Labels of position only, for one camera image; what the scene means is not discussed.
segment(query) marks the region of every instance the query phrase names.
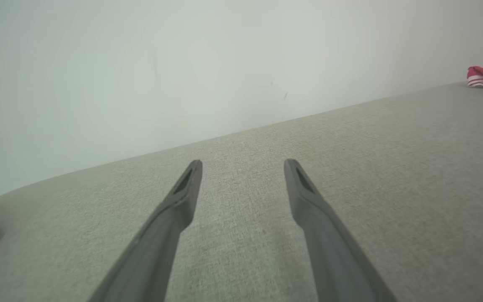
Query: white wall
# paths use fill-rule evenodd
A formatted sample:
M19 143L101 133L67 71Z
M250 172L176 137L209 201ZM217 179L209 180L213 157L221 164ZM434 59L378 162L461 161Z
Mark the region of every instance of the white wall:
M0 194L482 63L477 0L0 0Z

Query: gray fabric sofa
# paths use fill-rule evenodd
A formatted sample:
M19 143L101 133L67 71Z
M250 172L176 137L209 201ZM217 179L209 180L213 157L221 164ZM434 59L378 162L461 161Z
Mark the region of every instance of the gray fabric sofa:
M315 301L283 161L297 159L400 301L483 301L483 89L336 109L0 196L0 301L86 301L193 159L166 301Z

